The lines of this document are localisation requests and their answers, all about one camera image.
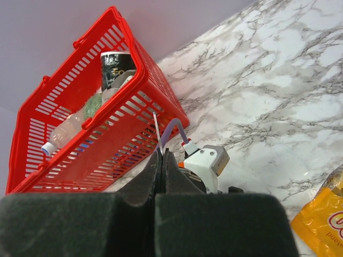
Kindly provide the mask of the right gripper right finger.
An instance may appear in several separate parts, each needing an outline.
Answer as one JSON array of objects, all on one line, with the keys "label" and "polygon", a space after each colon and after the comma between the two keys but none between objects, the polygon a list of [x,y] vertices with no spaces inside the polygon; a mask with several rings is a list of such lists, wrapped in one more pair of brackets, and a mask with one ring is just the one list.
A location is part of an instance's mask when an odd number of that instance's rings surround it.
[{"label": "right gripper right finger", "polygon": [[259,193],[204,194],[170,151],[155,196],[156,256],[298,256],[286,212]]}]

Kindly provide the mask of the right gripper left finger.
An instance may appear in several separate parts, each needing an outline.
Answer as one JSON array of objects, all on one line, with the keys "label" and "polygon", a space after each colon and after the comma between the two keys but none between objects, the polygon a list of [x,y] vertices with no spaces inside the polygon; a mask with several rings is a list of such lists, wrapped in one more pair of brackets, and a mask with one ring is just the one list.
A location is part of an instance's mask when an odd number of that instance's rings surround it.
[{"label": "right gripper left finger", "polygon": [[153,256],[162,156],[115,193],[17,193],[1,199],[1,256]]}]

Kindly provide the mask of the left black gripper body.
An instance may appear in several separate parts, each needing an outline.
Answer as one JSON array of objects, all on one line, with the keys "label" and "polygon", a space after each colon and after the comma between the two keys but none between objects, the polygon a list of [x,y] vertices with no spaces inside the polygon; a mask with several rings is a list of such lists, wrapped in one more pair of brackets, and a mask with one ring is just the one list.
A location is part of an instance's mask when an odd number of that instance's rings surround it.
[{"label": "left black gripper body", "polygon": [[[202,192],[207,193],[207,194],[214,194],[210,192],[210,190],[205,186],[201,178],[197,176],[194,172],[186,168],[182,168],[182,173]],[[243,193],[243,192],[244,190],[238,187],[230,186],[228,188],[228,193]]]}]

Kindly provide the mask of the silver key bunch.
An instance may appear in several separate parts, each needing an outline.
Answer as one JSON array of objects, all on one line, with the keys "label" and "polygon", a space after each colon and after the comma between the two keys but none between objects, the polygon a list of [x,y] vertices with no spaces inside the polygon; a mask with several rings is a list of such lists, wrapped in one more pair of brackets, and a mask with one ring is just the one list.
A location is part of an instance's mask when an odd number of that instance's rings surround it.
[{"label": "silver key bunch", "polygon": [[156,136],[158,139],[157,149],[159,149],[161,155],[163,156],[163,146],[162,146],[162,142],[161,142],[160,130],[159,130],[159,124],[158,124],[156,112],[153,113],[153,119],[154,119],[154,125],[155,125],[155,129],[156,129]]}]

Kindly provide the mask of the red plastic shopping basket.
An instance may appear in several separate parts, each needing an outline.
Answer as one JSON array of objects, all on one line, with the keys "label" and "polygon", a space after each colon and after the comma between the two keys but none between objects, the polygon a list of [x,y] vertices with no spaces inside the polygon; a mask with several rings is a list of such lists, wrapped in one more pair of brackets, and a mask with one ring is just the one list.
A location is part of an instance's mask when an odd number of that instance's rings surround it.
[{"label": "red plastic shopping basket", "polygon": [[[6,194],[101,192],[154,151],[153,115],[161,131],[173,118],[183,126],[190,123],[163,72],[117,8],[109,7],[73,47],[18,111]],[[136,74],[62,149],[44,154],[41,146],[53,129],[100,89],[100,55],[111,50],[128,51]]]}]

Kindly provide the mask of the pink lotion bottle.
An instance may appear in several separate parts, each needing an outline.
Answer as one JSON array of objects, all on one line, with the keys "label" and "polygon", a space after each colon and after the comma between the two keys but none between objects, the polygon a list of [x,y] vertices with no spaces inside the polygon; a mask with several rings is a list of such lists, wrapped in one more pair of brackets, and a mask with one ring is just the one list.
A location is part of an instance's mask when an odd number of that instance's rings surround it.
[{"label": "pink lotion bottle", "polygon": [[58,149],[62,149],[81,131],[84,121],[83,110],[71,114],[64,122],[53,129],[48,141],[41,147],[42,151],[51,156]]}]

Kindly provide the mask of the green round melon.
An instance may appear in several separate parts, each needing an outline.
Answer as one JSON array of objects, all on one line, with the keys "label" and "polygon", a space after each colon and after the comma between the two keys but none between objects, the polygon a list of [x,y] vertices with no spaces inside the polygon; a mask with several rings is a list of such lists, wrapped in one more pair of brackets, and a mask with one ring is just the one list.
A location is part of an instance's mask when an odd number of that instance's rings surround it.
[{"label": "green round melon", "polygon": [[91,96],[83,107],[84,120],[93,118],[95,113],[102,106],[102,93],[95,93]]}]

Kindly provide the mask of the orange snack bag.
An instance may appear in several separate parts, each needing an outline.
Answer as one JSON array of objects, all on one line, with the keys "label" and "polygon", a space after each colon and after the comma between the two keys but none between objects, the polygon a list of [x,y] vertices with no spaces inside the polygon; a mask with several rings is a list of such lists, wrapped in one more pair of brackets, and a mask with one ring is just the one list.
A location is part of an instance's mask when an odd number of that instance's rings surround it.
[{"label": "orange snack bag", "polygon": [[317,256],[342,256],[342,165],[290,224]]}]

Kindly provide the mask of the black printed can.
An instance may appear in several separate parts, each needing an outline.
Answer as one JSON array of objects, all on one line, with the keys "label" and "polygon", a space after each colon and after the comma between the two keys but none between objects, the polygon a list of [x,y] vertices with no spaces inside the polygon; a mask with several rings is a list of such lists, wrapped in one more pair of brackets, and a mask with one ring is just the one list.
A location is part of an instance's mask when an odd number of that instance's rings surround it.
[{"label": "black printed can", "polygon": [[136,70],[136,65],[129,52],[106,51],[100,54],[102,85],[104,92],[111,88],[114,80],[126,71]]}]

